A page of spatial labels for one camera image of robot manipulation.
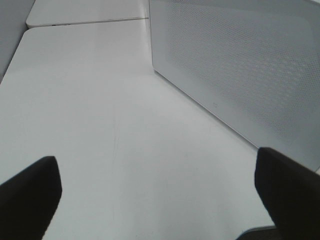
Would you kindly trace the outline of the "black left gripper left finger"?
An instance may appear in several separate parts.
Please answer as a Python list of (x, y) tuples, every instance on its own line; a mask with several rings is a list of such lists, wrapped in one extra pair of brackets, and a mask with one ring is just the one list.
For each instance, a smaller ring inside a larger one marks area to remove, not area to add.
[(0, 186), (0, 238), (41, 240), (62, 196), (59, 166), (45, 156)]

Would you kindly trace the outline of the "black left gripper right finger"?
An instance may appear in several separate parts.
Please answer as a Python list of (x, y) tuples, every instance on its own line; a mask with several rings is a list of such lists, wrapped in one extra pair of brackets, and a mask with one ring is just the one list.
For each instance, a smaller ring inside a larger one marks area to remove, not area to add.
[(320, 238), (320, 176), (270, 148), (258, 149), (257, 193), (284, 240)]

